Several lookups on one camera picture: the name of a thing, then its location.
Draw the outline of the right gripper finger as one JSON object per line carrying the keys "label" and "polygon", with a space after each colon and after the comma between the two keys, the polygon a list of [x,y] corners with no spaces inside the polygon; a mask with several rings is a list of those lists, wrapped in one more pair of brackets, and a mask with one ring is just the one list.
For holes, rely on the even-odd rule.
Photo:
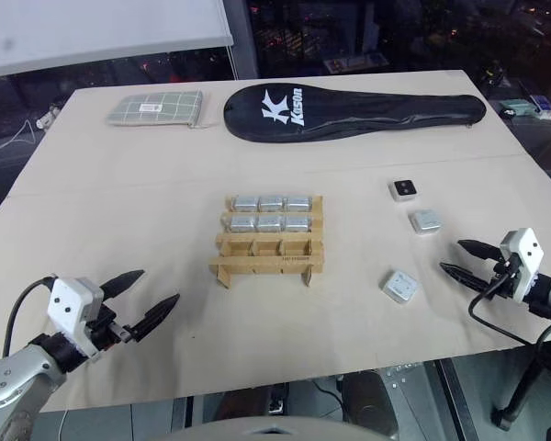
{"label": "right gripper finger", "polygon": [[476,277],[471,271],[461,266],[443,262],[441,262],[439,266],[449,277],[469,289],[474,291],[485,291],[489,286],[489,282]]}
{"label": "right gripper finger", "polygon": [[457,242],[469,254],[480,259],[502,259],[499,247],[477,240],[464,239]]}

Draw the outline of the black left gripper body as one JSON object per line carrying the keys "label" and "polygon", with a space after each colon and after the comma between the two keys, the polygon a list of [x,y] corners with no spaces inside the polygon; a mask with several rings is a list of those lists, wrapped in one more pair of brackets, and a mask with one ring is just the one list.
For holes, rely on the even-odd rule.
{"label": "black left gripper body", "polygon": [[107,351],[113,345],[134,339],[132,329],[117,324],[116,318],[116,313],[102,304],[96,318],[86,324],[88,337],[98,351]]}

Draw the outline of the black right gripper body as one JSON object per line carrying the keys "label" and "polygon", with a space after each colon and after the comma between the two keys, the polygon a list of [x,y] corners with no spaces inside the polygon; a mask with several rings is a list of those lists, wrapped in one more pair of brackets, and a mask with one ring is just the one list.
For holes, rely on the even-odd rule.
{"label": "black right gripper body", "polygon": [[518,254],[511,254],[505,259],[502,254],[488,254],[488,259],[496,262],[493,267],[495,276],[488,286],[488,299],[492,300],[494,296],[499,295],[503,298],[522,300],[524,295],[520,295],[517,290],[521,287],[520,274],[523,268],[521,257]]}

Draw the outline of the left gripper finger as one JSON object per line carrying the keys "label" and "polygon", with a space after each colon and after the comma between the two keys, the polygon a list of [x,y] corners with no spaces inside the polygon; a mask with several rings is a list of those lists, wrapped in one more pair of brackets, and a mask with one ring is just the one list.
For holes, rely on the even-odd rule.
{"label": "left gripper finger", "polygon": [[144,273],[145,271],[142,269],[132,270],[105,282],[101,286],[104,293],[103,299],[114,299],[119,294],[128,290]]}
{"label": "left gripper finger", "polygon": [[140,342],[149,335],[171,313],[179,299],[180,294],[176,293],[155,304],[144,314],[139,322],[129,327],[131,339],[135,342]]}

